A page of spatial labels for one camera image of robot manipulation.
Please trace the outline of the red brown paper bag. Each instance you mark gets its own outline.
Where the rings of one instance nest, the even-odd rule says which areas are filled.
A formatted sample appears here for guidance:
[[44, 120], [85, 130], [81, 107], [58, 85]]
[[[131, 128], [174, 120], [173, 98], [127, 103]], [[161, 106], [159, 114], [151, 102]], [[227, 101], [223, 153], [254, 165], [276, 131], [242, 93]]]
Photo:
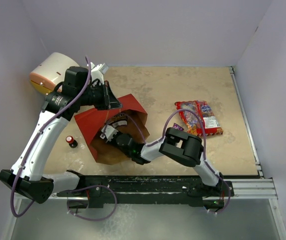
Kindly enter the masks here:
[[118, 100], [122, 103], [122, 108], [112, 110], [92, 108], [74, 117], [96, 163], [115, 165], [129, 159], [119, 149], [100, 138], [101, 129], [114, 115], [119, 113], [128, 115], [128, 127], [117, 130], [130, 134], [138, 143], [143, 143], [150, 136], [146, 128], [148, 113], [138, 100], [132, 94], [119, 97]]

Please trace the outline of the purple candy packet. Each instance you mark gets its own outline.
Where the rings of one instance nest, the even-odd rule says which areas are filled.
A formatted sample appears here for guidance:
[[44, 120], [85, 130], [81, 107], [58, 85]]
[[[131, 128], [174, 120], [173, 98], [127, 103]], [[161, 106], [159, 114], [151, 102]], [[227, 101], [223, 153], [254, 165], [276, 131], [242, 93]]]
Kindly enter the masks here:
[[174, 129], [179, 130], [179, 131], [184, 131], [184, 128], [181, 127], [180, 125], [178, 125], [177, 123], [174, 123], [172, 127], [173, 127]]

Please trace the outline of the large red snack bag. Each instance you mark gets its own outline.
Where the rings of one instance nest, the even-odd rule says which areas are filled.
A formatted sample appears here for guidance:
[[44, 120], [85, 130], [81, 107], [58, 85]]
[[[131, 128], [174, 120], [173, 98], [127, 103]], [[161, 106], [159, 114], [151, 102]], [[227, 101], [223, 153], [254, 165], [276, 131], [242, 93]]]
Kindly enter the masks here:
[[222, 135], [224, 133], [224, 130], [220, 126], [219, 121], [207, 101], [177, 101], [174, 105], [177, 110], [187, 110], [179, 112], [179, 116], [187, 126], [187, 132], [189, 134], [203, 137], [203, 133], [205, 133], [208, 137]]

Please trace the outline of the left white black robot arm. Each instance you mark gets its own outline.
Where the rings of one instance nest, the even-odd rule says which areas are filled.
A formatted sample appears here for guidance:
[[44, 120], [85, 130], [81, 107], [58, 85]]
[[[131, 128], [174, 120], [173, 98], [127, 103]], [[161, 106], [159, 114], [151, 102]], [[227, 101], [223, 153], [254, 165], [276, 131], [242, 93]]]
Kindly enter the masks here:
[[80, 174], [66, 171], [45, 175], [44, 168], [61, 132], [82, 106], [94, 106], [97, 110], [122, 107], [109, 82], [104, 80], [107, 69], [104, 63], [90, 69], [71, 66], [64, 80], [46, 95], [37, 125], [22, 154], [10, 169], [0, 172], [0, 181], [11, 190], [12, 201], [16, 193], [39, 204], [53, 193], [84, 194], [86, 184], [80, 180]]

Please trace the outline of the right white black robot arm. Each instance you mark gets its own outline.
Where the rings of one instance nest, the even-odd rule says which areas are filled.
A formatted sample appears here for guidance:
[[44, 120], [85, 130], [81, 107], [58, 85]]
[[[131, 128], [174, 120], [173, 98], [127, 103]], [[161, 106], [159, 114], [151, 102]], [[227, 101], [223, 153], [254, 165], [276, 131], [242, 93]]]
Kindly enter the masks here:
[[165, 136], [155, 142], [139, 143], [130, 134], [109, 125], [101, 130], [100, 137], [139, 165], [166, 156], [182, 166], [192, 168], [201, 178], [206, 196], [232, 195], [232, 188], [224, 181], [223, 175], [207, 159], [206, 145], [198, 136], [169, 127]]

